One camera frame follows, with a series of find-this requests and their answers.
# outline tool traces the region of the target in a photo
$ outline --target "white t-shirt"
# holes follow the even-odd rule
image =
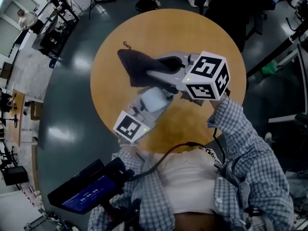
[[[38,21],[38,16],[34,12],[25,12],[25,15],[23,17],[19,18],[19,26],[21,29],[28,26],[33,26]]]
[[[156,163],[164,154],[154,154]],[[195,149],[169,154],[158,167],[159,177],[174,214],[217,212],[214,190],[217,168],[208,152]]]

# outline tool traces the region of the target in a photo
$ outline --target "green object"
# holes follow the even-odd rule
[[[278,63],[271,61],[269,64],[262,68],[262,74],[264,75],[274,75],[277,72]]]

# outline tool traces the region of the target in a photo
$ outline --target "display screen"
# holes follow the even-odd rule
[[[75,211],[83,211],[114,188],[116,188],[116,184],[107,176],[102,176],[87,188],[62,203],[62,205]]]

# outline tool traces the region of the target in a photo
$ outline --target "gray floor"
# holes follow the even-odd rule
[[[87,228],[89,214],[80,216],[52,207],[47,194],[96,159],[109,162],[111,153],[119,150],[116,137],[103,124],[93,106],[90,71],[104,39],[119,24],[137,14],[134,9],[137,1],[118,0],[101,4],[94,7],[90,20],[87,12],[81,17],[64,47],[62,60],[53,70],[44,99],[38,144],[38,177],[43,201],[47,210],[54,210],[82,230]],[[198,12],[186,0],[160,2],[162,8]],[[291,34],[285,26],[285,17],[291,18],[293,13],[286,2],[279,3],[274,11],[268,12],[264,35],[253,35],[246,42],[243,58],[247,70]],[[251,111],[250,118],[254,120],[254,103],[249,98],[246,96],[244,108]],[[267,108],[268,104],[259,107]]]

